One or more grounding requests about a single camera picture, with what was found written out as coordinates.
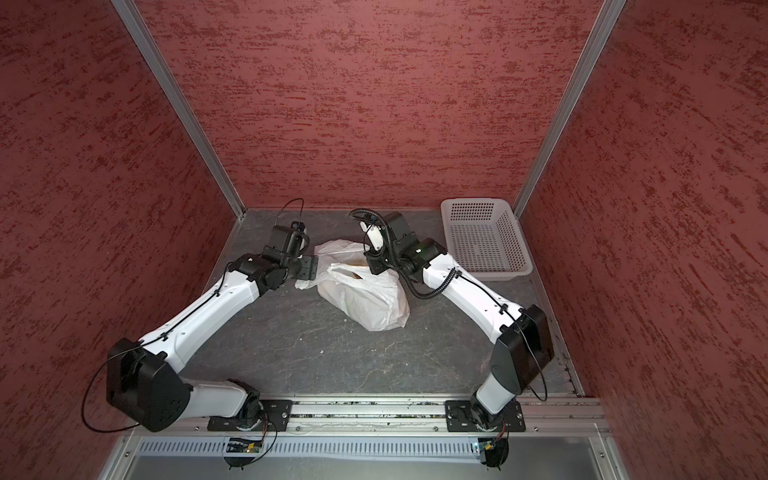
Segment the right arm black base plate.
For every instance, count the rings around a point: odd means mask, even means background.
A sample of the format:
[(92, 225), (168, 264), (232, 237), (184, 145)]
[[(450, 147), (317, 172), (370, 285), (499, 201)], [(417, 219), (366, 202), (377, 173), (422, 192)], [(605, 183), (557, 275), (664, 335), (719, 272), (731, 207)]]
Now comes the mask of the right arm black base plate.
[(519, 402), (511, 400), (498, 413), (492, 414), (475, 399), (448, 400), (444, 403), (449, 432), (519, 433), (526, 431)]

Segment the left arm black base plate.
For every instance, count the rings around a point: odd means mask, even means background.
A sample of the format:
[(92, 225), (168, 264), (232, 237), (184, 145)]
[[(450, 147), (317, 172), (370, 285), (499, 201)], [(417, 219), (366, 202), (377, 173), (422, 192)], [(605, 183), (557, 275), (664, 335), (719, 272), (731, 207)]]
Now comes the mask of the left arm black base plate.
[(254, 414), (254, 421), (240, 417), (211, 417), (207, 430), (211, 432), (236, 432), (250, 434), (251, 432), (287, 430), (292, 413), (293, 402), (285, 399), (262, 399), (253, 401), (245, 406), (248, 414)]

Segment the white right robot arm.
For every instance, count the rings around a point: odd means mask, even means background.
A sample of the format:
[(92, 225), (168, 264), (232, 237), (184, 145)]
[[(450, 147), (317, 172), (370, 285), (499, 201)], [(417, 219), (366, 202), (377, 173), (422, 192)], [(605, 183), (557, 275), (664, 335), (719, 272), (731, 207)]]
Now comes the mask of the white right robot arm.
[(419, 239), (402, 214), (358, 208), (350, 216), (361, 224), (373, 274), (393, 271), (420, 300), (447, 298), (488, 337), (493, 345), (489, 373), (468, 401), (468, 414), (477, 427), (495, 428), (517, 396), (544, 377), (544, 367), (553, 358), (546, 314), (536, 305), (524, 308), (487, 287), (445, 246), (431, 238)]

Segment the white plastic bag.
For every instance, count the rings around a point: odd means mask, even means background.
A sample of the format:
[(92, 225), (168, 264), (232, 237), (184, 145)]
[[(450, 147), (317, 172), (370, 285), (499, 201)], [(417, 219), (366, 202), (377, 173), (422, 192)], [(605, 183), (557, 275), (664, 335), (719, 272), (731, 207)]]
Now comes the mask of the white plastic bag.
[(316, 277), (298, 280), (295, 288), (315, 288), (318, 294), (370, 332), (406, 326), (410, 317), (407, 295), (398, 275), (388, 270), (374, 275), (364, 256), (364, 245), (331, 240), (314, 249)]

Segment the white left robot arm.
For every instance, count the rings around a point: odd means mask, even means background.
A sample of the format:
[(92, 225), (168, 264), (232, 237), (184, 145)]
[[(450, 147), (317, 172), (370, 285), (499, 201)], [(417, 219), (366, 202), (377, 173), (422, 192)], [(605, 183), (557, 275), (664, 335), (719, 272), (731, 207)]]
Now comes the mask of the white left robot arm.
[(181, 371), (238, 312), (288, 280), (313, 280), (317, 269), (315, 256), (289, 258), (283, 265), (244, 255), (228, 263), (220, 280), (173, 319), (137, 341), (123, 338), (110, 348), (107, 402), (151, 432), (189, 418), (222, 420), (239, 431), (266, 428), (254, 387), (233, 379), (185, 379)]

